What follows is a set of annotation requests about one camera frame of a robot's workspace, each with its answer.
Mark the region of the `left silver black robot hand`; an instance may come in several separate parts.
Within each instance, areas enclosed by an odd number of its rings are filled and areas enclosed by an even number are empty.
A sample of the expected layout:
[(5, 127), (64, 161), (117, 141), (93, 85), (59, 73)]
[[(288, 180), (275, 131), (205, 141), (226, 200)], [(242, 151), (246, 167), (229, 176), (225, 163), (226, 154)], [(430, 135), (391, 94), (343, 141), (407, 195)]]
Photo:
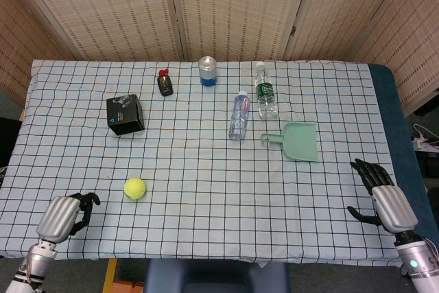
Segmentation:
[(57, 196), (47, 207), (36, 232), (40, 239), (59, 244), (89, 225), (94, 205), (100, 205), (95, 193)]

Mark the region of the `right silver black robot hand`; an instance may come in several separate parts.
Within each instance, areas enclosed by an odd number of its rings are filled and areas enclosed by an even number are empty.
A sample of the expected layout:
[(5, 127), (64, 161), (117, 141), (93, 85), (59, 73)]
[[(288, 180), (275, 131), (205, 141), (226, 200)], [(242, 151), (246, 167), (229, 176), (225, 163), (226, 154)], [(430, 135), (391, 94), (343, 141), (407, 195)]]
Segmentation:
[(393, 235), (416, 227), (418, 219), (407, 197), (382, 166), (361, 159), (351, 161), (350, 165), (360, 175), (376, 212), (375, 215), (362, 215), (352, 206), (348, 206), (347, 210), (356, 220), (382, 226)]

